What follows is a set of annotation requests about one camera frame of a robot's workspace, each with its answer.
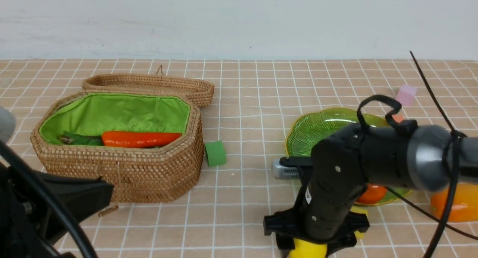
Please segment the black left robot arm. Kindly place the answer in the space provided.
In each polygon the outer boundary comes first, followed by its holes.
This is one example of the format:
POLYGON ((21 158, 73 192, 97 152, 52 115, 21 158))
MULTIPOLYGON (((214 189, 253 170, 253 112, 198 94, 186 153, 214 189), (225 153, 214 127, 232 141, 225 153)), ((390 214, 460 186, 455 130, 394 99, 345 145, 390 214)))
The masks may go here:
POLYGON ((2 258, 73 258, 54 244, 69 233, 84 258, 96 258, 80 222, 110 203, 113 185, 102 178, 55 176, 33 170, 7 142, 16 118, 1 108, 0 237, 2 258))

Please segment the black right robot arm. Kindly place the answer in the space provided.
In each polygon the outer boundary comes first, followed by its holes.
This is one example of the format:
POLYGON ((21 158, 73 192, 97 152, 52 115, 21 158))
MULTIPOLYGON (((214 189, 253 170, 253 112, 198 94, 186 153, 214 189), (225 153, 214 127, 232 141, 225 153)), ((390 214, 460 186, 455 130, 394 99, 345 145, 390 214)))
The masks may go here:
POLYGON ((351 212, 367 184, 437 192, 454 181, 477 183, 477 138, 453 136, 439 125, 405 120, 394 127, 347 125, 312 148, 280 164, 300 171, 294 206, 264 217, 265 236, 276 235, 286 257, 294 239, 327 246, 327 255, 354 247, 366 232, 365 214, 351 212))

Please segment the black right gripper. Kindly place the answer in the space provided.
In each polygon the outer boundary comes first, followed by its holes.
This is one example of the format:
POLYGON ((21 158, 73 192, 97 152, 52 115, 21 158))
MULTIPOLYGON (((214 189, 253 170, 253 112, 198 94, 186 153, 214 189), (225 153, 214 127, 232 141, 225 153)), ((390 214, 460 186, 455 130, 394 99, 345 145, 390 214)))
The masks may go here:
POLYGON ((350 212, 366 186, 357 159, 285 156, 277 166, 295 168, 302 184, 292 208, 263 219, 264 235, 275 234, 281 256, 298 251, 300 245, 326 248, 306 255, 310 258, 328 258, 354 247, 355 232, 369 228, 365 213, 350 212))

